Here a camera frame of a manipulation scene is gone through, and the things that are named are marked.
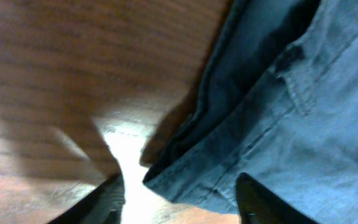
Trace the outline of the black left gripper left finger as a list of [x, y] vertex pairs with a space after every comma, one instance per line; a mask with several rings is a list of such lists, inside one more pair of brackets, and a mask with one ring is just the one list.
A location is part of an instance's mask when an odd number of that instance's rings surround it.
[[48, 224], [120, 224], [125, 204], [122, 175], [115, 175]]

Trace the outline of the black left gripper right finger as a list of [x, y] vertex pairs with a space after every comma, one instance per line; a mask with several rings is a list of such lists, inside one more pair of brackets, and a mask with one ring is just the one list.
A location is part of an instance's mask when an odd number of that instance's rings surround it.
[[242, 224], [317, 224], [247, 173], [236, 180]]

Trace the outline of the dark navy shorts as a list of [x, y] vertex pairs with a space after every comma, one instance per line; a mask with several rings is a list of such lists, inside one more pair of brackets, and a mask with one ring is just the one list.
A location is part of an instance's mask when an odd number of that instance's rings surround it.
[[288, 223], [358, 223], [358, 1], [234, 1], [196, 103], [151, 191], [237, 214], [249, 185]]

